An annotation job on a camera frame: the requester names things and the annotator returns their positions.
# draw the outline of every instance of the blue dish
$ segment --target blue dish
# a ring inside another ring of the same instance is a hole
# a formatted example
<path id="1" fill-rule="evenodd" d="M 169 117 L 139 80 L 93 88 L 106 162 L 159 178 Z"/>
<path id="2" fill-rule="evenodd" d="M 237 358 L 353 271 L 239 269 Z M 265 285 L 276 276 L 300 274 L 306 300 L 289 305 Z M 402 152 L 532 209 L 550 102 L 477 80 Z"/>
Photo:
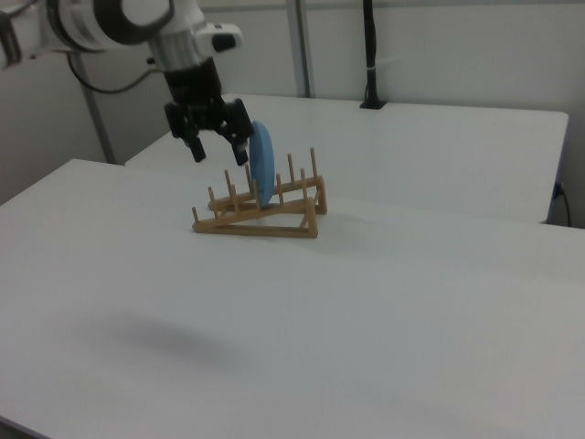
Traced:
<path id="1" fill-rule="evenodd" d="M 274 151 L 266 127 L 257 121 L 252 123 L 254 134 L 250 137 L 250 173 L 258 182 L 260 204 L 266 206 L 274 194 Z"/>

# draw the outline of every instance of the white tabletop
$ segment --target white tabletop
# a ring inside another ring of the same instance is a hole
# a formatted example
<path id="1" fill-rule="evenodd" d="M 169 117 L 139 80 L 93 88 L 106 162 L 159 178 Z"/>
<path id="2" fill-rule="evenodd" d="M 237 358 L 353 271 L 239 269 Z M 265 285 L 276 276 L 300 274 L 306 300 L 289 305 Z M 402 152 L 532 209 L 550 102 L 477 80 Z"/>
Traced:
<path id="1" fill-rule="evenodd" d="M 0 207 L 1 416 L 59 439 L 585 431 L 582 230 L 329 198 L 316 240 L 197 235 L 196 182 L 73 161 Z"/>
<path id="2" fill-rule="evenodd" d="M 286 154 L 308 165 L 314 146 L 335 197 L 437 209 L 505 220 L 542 222 L 567 129 L 560 112 L 241 96 L 264 122 L 277 165 Z M 209 159 L 198 166 L 170 134 L 126 165 L 212 177 L 235 167 L 231 148 L 201 135 Z"/>

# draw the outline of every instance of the wooden base frame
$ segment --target wooden base frame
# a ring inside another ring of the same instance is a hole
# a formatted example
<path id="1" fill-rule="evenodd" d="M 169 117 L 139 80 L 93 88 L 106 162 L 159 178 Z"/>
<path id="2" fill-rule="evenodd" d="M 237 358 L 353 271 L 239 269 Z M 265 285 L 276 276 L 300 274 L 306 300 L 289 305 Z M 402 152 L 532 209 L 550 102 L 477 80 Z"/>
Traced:
<path id="1" fill-rule="evenodd" d="M 307 177 L 304 169 L 301 168 L 301 179 L 294 177 L 293 157 L 288 154 L 290 183 L 282 183 L 281 175 L 276 175 L 276 186 L 274 197 L 278 202 L 261 206 L 258 191 L 258 182 L 252 181 L 250 168 L 246 165 L 246 177 L 248 179 L 248 191 L 238 194 L 235 185 L 231 184 L 228 170 L 225 171 L 226 183 L 228 184 L 229 196 L 215 199 L 213 189 L 209 190 L 208 207 L 213 211 L 213 218 L 199 219 L 197 209 L 193 208 L 195 223 L 193 230 L 197 233 L 216 233 L 224 235 L 243 236 L 273 236 L 283 238 L 316 238 L 319 230 L 317 228 L 317 215 L 327 213 L 327 201 L 325 196 L 325 184 L 322 176 L 317 173 L 314 149 L 311 148 L 311 161 L 313 164 L 313 176 Z M 307 189 L 315 187 L 314 197 L 307 195 Z M 302 191 L 302 197 L 284 201 L 284 194 Z M 256 220 L 281 214 L 303 215 L 298 227 L 243 225 L 243 221 Z"/>

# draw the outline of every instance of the black cable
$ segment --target black cable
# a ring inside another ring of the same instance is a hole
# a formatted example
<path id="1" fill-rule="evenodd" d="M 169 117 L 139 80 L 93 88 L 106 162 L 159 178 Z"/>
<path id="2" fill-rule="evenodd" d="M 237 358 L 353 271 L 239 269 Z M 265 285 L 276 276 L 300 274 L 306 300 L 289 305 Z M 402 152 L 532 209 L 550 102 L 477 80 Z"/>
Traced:
<path id="1" fill-rule="evenodd" d="M 565 189 L 563 189 L 562 187 L 560 188 L 560 190 L 558 191 L 559 195 L 563 196 L 563 199 L 565 200 L 565 208 L 567 208 L 567 226 L 571 227 L 570 225 L 570 208 L 569 208 L 569 200 L 567 199 L 567 194 L 565 193 Z"/>
<path id="2" fill-rule="evenodd" d="M 12 12 L 8 13 L 8 16 L 10 18 L 14 18 L 16 16 L 20 16 L 21 14 L 23 14 L 29 7 L 31 7 L 32 5 L 38 3 L 38 0 L 30 0 L 28 3 L 20 6 L 18 9 L 15 9 Z"/>
<path id="3" fill-rule="evenodd" d="M 140 84 L 143 80 L 145 80 L 146 78 L 148 78 L 152 73 L 160 73 L 161 70 L 157 70 L 157 69 L 153 69 L 153 70 L 147 70 L 145 73 L 143 73 L 140 77 L 138 77 L 138 79 L 132 81 L 130 84 L 121 87 L 120 89 L 114 89 L 114 90 L 104 90 L 104 89 L 99 89 L 97 87 L 94 87 L 93 85 L 89 84 L 87 81 L 85 81 L 80 75 L 79 73 L 75 70 L 75 66 L 73 65 L 73 57 L 71 53 L 67 54 L 67 62 L 69 64 L 69 68 L 71 69 L 71 72 L 73 73 L 73 75 L 75 76 L 75 78 L 77 78 L 77 80 L 81 83 L 81 85 L 83 85 L 83 87 L 90 89 L 91 91 L 95 91 L 96 93 L 101 93 L 101 94 L 120 94 L 120 93 L 124 93 L 125 91 L 131 90 L 134 87 L 136 87 L 138 84 Z"/>

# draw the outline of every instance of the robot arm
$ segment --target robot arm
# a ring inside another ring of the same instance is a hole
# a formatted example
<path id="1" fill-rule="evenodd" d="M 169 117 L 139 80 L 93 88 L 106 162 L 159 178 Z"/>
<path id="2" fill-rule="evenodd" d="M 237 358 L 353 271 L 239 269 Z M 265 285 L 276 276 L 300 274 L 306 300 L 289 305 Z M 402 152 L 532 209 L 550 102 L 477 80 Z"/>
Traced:
<path id="1" fill-rule="evenodd" d="M 200 162 L 199 131 L 215 131 L 246 163 L 250 118 L 241 100 L 221 98 L 212 58 L 240 46 L 242 35 L 234 25 L 207 23 L 196 0 L 23 0 L 0 11 L 0 69 L 47 50 L 95 53 L 144 42 L 173 96 L 165 106 L 173 136 Z"/>

